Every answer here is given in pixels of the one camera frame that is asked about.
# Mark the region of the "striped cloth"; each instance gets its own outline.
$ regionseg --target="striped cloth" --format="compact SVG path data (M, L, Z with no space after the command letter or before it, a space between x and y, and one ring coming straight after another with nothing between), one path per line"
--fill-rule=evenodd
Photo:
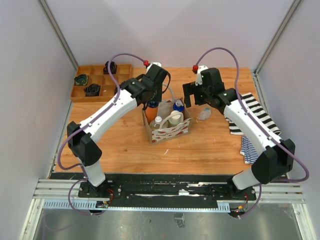
M256 115L258 119L260 119L260 121L264 123L264 125L266 125L275 134L277 135L281 134L281 131L279 130L275 122L265 112L263 107L255 99L255 97L252 95L251 92L242 95L242 98L247 104L247 106L250 108L250 110L254 113L254 115ZM229 129L231 134L244 135L243 132L236 126L236 124L233 121L231 121L227 117L225 119L229 122Z
M255 147L246 136L242 136L241 138L240 153L244 156L245 164L254 164L259 157Z
M281 134L280 129L277 127L275 122L272 121L271 117L264 111L263 107L255 99L251 92L242 95L242 98L244 99L250 110L254 113L254 115L256 115L260 119L260 121L262 121L275 134ZM228 118L225 119L229 121L229 129L231 134L244 135L234 122L230 121L230 119ZM241 138L240 153L244 156L245 164L254 164L259 157L255 147L246 136L242 136Z

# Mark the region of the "metal floor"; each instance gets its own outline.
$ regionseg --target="metal floor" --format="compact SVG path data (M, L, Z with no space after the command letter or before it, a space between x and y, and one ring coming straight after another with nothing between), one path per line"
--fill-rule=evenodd
M65 230L49 230L44 214L51 229L73 224ZM186 212L184 225L176 222L174 212L107 211L101 216L84 216L73 210L53 209L44 214L35 240L302 239L291 204L259 204L242 220L227 213Z

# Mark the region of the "red connector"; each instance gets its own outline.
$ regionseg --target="red connector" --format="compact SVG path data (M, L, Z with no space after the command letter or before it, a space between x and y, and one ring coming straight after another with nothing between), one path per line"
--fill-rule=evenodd
M148 60L144 60L143 61L143 65L145 65L146 68L149 67L149 65L150 65L149 61Z
M194 73L194 74L197 74L197 72L198 72L198 65L193 65L192 66L192 72Z

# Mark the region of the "blue striped cloth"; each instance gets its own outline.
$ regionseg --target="blue striped cloth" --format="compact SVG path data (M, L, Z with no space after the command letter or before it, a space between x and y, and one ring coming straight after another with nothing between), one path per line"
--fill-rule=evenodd
M240 153L244 156L245 164L254 164L259 157L255 147L253 146L253 144L247 136L242 136L241 138Z

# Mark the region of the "blue bottle cap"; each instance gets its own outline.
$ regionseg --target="blue bottle cap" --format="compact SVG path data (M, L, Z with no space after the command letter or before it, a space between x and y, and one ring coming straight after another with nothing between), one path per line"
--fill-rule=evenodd
M158 101L151 101L151 102L149 102L149 105L148 105L148 107L152 108L152 109L154 109L154 108L156 108L158 106L159 106L159 102Z
M178 99L174 104L173 104L173 110L179 111L179 112L183 112L185 109L184 104L182 103L182 101L180 99Z

